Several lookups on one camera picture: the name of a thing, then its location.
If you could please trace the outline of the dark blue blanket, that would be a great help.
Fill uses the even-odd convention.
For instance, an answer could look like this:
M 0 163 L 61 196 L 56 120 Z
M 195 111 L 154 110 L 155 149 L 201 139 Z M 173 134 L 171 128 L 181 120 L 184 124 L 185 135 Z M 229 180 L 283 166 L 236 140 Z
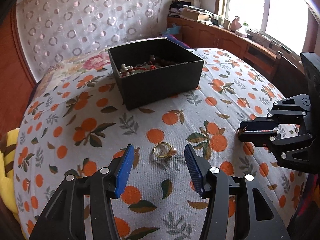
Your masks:
M 167 40 L 174 42 L 175 44 L 185 48 L 185 49 L 191 49 L 191 47 L 189 47 L 187 44 L 181 42 L 180 40 L 178 40 L 176 37 L 174 37 L 173 35 L 167 34 L 167 35 L 163 35 L 164 38 L 166 38 Z

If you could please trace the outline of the green jade bangle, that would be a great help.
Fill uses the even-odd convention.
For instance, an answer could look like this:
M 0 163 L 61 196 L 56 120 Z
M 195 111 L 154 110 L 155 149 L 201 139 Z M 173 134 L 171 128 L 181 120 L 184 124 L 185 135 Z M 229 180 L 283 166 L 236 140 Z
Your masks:
M 128 69 L 128 72 L 130 75 L 133 74 L 137 74 L 137 73 L 141 73 L 141 72 L 145 72 L 145 71 L 149 71 L 149 70 L 154 70 L 157 69 L 156 65 L 143 65 L 143 66 L 137 66 L 137 67 L 133 67 Z

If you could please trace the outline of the floral bed quilt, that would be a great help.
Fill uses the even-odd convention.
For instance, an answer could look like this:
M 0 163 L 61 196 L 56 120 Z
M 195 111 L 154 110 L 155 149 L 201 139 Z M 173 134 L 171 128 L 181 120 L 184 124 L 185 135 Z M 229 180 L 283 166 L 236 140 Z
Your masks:
M 35 100 L 52 91 L 56 86 L 76 80 L 85 73 L 103 72 L 110 65 L 107 49 L 74 56 L 50 67 L 31 94 Z

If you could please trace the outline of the yellow striped plush toy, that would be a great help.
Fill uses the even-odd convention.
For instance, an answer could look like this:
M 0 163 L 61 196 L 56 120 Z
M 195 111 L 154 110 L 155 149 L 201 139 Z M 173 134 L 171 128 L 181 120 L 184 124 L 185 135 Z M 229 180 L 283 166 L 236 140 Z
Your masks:
M 1 199 L 18 223 L 18 208 L 14 192 L 14 160 L 19 128 L 1 136 Z

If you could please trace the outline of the circle pattern sheer curtain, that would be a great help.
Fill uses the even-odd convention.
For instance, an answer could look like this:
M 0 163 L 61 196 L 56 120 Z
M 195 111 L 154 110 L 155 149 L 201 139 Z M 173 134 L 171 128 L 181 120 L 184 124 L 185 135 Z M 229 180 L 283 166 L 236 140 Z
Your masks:
M 18 34 L 36 81 L 52 66 L 155 36 L 163 0 L 21 0 Z

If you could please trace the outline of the brown louvered wardrobe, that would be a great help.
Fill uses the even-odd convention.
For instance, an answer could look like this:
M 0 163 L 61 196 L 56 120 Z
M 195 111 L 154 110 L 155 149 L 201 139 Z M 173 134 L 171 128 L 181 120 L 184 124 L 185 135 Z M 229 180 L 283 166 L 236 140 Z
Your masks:
M 34 87 L 13 6 L 1 24 L 1 135 L 20 126 Z

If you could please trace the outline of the cardboard box on cabinet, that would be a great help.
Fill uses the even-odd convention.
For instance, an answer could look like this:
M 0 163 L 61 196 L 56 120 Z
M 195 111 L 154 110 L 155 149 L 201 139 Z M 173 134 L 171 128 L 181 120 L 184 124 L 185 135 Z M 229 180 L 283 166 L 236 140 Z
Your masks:
M 196 22 L 210 20 L 209 15 L 200 13 L 198 11 L 190 11 L 190 10 L 183 10 L 180 13 L 180 18 L 190 20 L 190 21 L 196 21 Z

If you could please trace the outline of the pink ceramic vase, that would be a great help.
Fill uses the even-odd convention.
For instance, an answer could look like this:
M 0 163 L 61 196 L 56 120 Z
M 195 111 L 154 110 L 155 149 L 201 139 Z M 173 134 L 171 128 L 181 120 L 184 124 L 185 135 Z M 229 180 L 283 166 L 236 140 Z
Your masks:
M 232 20 L 232 22 L 230 24 L 230 31 L 236 32 L 237 30 L 239 30 L 241 28 L 241 23 L 239 21 L 240 21 L 240 17 L 235 16 L 234 20 Z

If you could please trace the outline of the black square jewelry box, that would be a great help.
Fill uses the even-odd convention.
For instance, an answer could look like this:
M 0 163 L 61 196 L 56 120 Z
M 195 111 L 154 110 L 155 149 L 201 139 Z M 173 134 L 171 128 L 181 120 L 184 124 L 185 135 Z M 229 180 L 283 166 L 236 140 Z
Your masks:
M 148 105 L 198 87 L 204 60 L 167 40 L 154 38 L 125 43 L 108 49 L 114 78 L 128 110 Z M 157 69 L 129 76 L 121 75 L 121 65 L 135 67 L 150 62 Z

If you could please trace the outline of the orange print white cloth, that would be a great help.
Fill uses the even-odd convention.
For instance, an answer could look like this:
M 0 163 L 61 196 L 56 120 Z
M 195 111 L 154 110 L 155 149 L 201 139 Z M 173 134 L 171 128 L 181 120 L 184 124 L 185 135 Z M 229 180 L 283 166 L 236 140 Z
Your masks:
M 306 175 L 279 167 L 267 148 L 240 142 L 240 122 L 265 116 L 278 88 L 233 54 L 194 49 L 204 60 L 199 86 L 128 111 L 111 65 L 80 75 L 32 100 L 17 140 L 15 201 L 29 237 L 66 175 L 91 176 L 134 146 L 124 193 L 113 201 L 122 239 L 198 239 L 208 202 L 195 192 L 184 147 L 227 175 L 251 174 L 285 225 L 295 214 Z

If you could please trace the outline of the wooden side cabinet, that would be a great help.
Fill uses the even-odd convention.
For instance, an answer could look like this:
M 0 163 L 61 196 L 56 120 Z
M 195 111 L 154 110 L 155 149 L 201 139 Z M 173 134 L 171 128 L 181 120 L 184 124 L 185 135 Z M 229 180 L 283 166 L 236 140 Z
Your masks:
M 248 38 L 240 37 L 215 25 L 167 17 L 167 27 L 170 28 L 173 24 L 181 27 L 177 38 L 191 48 L 226 50 L 250 64 L 266 77 L 270 77 L 274 71 L 276 53 Z

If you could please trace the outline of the window with wooden frame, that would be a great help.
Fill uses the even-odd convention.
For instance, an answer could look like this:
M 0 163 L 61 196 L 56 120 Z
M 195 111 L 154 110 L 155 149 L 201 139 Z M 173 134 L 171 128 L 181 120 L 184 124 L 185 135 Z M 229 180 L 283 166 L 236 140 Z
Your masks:
M 299 55 L 319 50 L 319 13 L 311 0 L 216 0 L 215 11 Z

